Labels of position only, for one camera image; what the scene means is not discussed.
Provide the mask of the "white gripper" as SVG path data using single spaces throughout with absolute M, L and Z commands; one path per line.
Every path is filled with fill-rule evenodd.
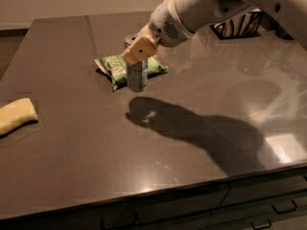
M 156 45 L 176 47 L 194 35 L 178 15 L 177 0 L 164 0 L 139 34 L 122 54 L 128 64 L 152 57 L 156 53 Z

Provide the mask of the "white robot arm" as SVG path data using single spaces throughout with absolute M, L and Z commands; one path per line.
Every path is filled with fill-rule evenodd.
M 129 64 L 150 58 L 158 46 L 176 47 L 205 26 L 254 9 L 269 14 L 307 49 L 307 0 L 164 0 L 123 58 Z

